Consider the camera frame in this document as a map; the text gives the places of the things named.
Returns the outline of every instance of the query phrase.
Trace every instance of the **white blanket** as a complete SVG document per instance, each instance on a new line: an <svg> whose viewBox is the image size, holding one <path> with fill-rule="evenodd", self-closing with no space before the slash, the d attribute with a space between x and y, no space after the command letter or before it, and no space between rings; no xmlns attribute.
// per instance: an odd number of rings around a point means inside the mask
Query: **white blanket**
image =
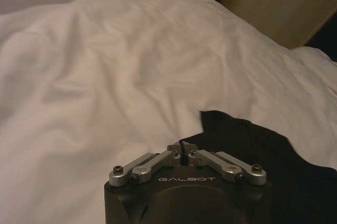
<svg viewBox="0 0 337 224"><path fill-rule="evenodd" d="M337 67L214 0L76 0L0 17L0 220L104 223L113 165L217 109L337 168Z"/></svg>

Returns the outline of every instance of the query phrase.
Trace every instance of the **beige wall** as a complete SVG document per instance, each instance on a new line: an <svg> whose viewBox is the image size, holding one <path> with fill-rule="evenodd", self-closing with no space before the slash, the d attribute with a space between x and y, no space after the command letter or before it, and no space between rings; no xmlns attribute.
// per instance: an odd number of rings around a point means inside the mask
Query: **beige wall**
<svg viewBox="0 0 337 224"><path fill-rule="evenodd" d="M222 0L222 3L288 48L304 45L337 11L337 0Z"/></svg>

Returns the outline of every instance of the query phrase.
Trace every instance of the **silver metal part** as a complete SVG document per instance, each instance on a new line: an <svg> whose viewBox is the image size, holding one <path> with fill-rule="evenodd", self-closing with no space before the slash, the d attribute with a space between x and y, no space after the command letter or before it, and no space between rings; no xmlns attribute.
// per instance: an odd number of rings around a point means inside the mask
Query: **silver metal part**
<svg viewBox="0 0 337 224"><path fill-rule="evenodd" d="M195 145L195 144L190 144L186 141L183 141L183 145L184 145L184 150L185 150L186 154L190 153L192 150L198 150L198 146ZM177 151L179 155L182 154L182 150L181 150L181 146L180 146L179 142L176 142L175 144L168 145L167 150Z"/></svg>
<svg viewBox="0 0 337 224"><path fill-rule="evenodd" d="M138 165L142 165L145 162L151 160L155 157L152 153L146 153L141 157L138 157L136 160L132 161L131 163L127 164L126 166L122 167L122 172L116 174L114 171L109 173L109 184L111 186L123 186L127 183L130 179L132 169Z"/></svg>
<svg viewBox="0 0 337 224"><path fill-rule="evenodd" d="M245 162L232 157L231 155L225 152L217 152L215 156L219 157L220 159L229 162L230 164L237 165L242 168L244 173L244 178L249 183L257 186L264 185L267 181L267 173L260 167L258 168L257 165L250 166Z"/></svg>
<svg viewBox="0 0 337 224"><path fill-rule="evenodd" d="M210 166L220 173L222 178L226 181L234 183L243 182L242 169L239 166L229 164L204 149L192 151L189 153L188 158L189 165Z"/></svg>
<svg viewBox="0 0 337 224"><path fill-rule="evenodd" d="M166 150L155 156L147 163L132 169L133 182L136 184L145 183L151 180L152 175L164 166L174 167L180 165L180 155Z"/></svg>

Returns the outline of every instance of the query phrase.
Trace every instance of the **black fabric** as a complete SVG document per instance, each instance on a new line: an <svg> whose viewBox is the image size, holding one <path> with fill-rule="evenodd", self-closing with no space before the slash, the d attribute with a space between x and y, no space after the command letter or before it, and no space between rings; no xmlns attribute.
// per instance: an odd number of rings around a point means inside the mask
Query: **black fabric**
<svg viewBox="0 0 337 224"><path fill-rule="evenodd" d="M337 172L302 159L287 138L220 111L201 112L204 133L184 139L260 164L273 183L272 223L337 223Z"/></svg>

